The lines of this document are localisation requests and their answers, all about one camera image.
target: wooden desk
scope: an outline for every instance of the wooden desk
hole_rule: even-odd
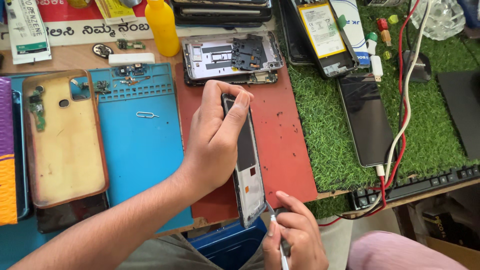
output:
[[[178,53],[173,57],[165,57],[158,53],[153,40],[142,40],[142,42],[144,42],[146,45],[146,49],[142,51],[119,50],[119,49],[116,49],[117,46],[114,42],[105,43],[105,45],[114,48],[115,53],[151,52],[155,55],[155,60],[157,63],[170,62],[172,67],[174,67],[175,64],[182,62],[181,53]],[[8,73],[62,71],[62,70],[69,70],[69,69],[94,69],[94,68],[110,67],[107,59],[100,58],[93,54],[92,46],[93,44],[52,47],[51,48],[52,60],[36,62],[33,65],[31,64],[13,65],[12,53],[9,50],[2,51],[5,59],[3,61],[3,68],[1,71],[2,73],[8,74]],[[173,72],[172,74],[173,78],[175,78],[174,68],[172,68],[172,72]],[[459,183],[454,186],[444,187],[444,188],[436,189],[434,191],[430,191],[427,193],[413,195],[413,196],[389,203],[386,208],[388,209],[391,207],[399,206],[411,201],[434,196],[437,194],[445,193],[448,191],[452,191],[458,188],[462,188],[462,187],[469,186],[472,184],[477,184],[477,183],[480,183],[480,179],[470,180],[468,182]],[[347,192],[349,191],[339,190],[335,192],[319,193],[316,199],[323,199],[331,196],[337,196]],[[166,231],[163,233],[159,233],[155,235],[155,237],[169,235],[172,233],[184,232],[194,228],[205,227],[207,225],[212,225],[220,222],[222,221],[208,223],[204,218],[195,218],[194,223],[190,226],[185,226],[185,227],[177,228],[174,230]]]

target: keyboard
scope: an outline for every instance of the keyboard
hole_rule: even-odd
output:
[[[386,201],[394,201],[413,194],[454,185],[480,177],[479,165],[472,167],[451,168],[450,171],[442,172],[431,177],[410,177],[406,179],[397,179],[397,186],[393,188]],[[352,210],[368,208],[381,196],[380,191],[371,189],[359,189],[348,194]]]

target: black mouse pad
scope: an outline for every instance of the black mouse pad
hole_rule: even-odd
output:
[[[439,73],[438,82],[468,158],[480,159],[480,71]]]

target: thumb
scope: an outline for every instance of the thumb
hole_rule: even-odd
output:
[[[214,137],[234,140],[236,144],[240,130],[247,118],[249,105],[250,96],[246,91],[241,91]]]
[[[262,243],[265,270],[278,270],[282,268],[280,237],[280,226],[276,221],[271,221],[267,236]]]

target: camera cutout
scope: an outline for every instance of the camera cutout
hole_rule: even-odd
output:
[[[68,99],[62,99],[59,102],[60,108],[66,108],[68,105],[70,105],[70,101],[68,101]]]
[[[73,78],[70,80],[69,85],[70,94],[73,101],[80,101],[90,98],[90,85],[86,76]]]

